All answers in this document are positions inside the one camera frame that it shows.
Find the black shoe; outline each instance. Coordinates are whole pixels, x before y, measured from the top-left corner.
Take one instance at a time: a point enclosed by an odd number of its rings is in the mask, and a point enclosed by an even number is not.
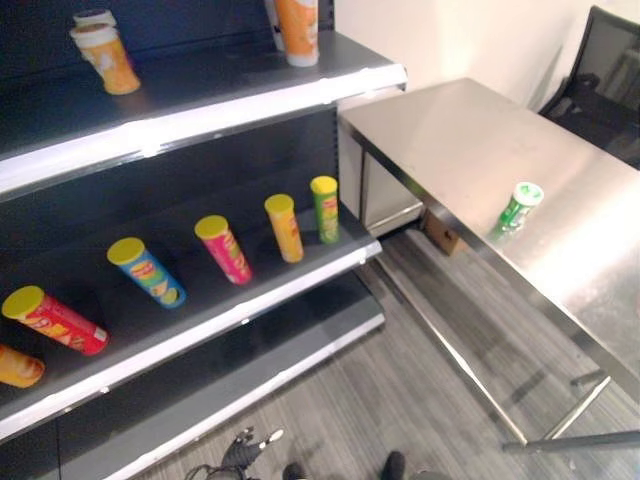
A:
[[[293,462],[284,467],[282,480],[303,480],[307,478],[304,468],[299,463]]]
[[[400,452],[391,452],[380,474],[380,480],[402,480],[404,465],[404,455]]]

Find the store shelf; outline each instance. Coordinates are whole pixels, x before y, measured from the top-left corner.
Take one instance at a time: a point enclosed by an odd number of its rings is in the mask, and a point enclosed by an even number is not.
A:
[[[70,302],[63,290],[54,290],[60,300],[104,326],[112,340],[103,353],[84,357],[3,320],[4,341],[42,358],[47,372],[29,389],[0,385],[0,440],[107,393],[124,380],[248,322],[381,251],[380,244],[344,208],[340,211],[340,241],[332,245],[317,239],[313,210],[297,216],[305,245],[305,257],[298,264],[282,260],[270,225],[239,236],[254,271],[254,279],[244,287],[229,283],[196,240],[195,250],[166,264],[188,292],[187,301],[176,310],[158,306],[104,259],[106,245],[130,230],[112,233],[111,240],[94,239],[57,249],[7,272],[5,278],[15,286],[36,283],[49,290],[47,285],[64,283],[69,292],[84,292],[84,300]],[[166,219],[161,227],[167,228]],[[113,275],[122,283],[103,288]]]
[[[60,417],[61,478],[129,478],[383,321],[354,273],[324,284]]]
[[[137,63],[142,87],[110,96],[86,73],[0,96],[0,199],[216,138],[234,128],[364,92],[406,72],[335,32],[320,60],[287,65],[272,45],[203,49]]]

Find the yellow lid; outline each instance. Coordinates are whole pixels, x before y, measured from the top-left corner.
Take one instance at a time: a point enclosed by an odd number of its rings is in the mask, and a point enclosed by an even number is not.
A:
[[[286,213],[293,211],[293,198],[284,193],[271,195],[264,202],[264,208],[267,213]]]
[[[121,238],[107,250],[107,258],[114,265],[133,262],[144,252],[144,243],[137,237]]]
[[[7,297],[2,304],[2,314],[20,320],[38,308],[43,299],[44,290],[35,285],[27,285]]]
[[[201,218],[196,223],[194,231],[199,238],[215,238],[218,235],[222,235],[229,228],[227,219],[221,215],[209,215],[208,217]]]
[[[333,177],[316,177],[311,180],[311,191],[318,195],[326,195],[338,190],[338,182]]]

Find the pringles can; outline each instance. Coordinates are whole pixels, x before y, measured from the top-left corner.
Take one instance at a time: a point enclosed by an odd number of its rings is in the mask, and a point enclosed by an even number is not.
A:
[[[120,267],[140,288],[164,308],[176,308],[184,303],[184,288],[151,255],[142,240],[126,237],[109,247],[107,259]]]
[[[298,222],[293,212],[293,198],[284,193],[272,195],[264,202],[264,208],[271,220],[280,253],[285,262],[297,263],[302,260],[302,240]]]
[[[338,182],[333,177],[315,177],[311,191],[316,207],[316,222],[322,243],[338,241]]]
[[[85,355],[100,353],[109,343],[109,334],[102,328],[36,285],[9,295],[2,304],[2,314]]]
[[[544,192],[535,183],[520,182],[511,194],[509,205],[500,214],[502,230],[517,230],[522,227],[529,212],[538,206],[544,198]]]
[[[69,32],[87,60],[102,77],[104,89],[111,95],[125,95],[140,87],[118,31],[106,23],[77,26]]]
[[[294,67],[318,63],[318,0],[275,0],[287,62]]]
[[[0,382],[27,388],[40,380],[43,373],[42,361],[0,345]]]
[[[251,280],[249,264],[231,233],[226,218],[209,215],[201,218],[194,230],[231,283],[244,285]]]

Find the black office chair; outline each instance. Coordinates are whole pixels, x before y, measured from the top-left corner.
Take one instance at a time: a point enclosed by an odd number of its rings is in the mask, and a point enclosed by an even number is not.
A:
[[[571,74],[539,113],[640,170],[640,25],[591,7]]]

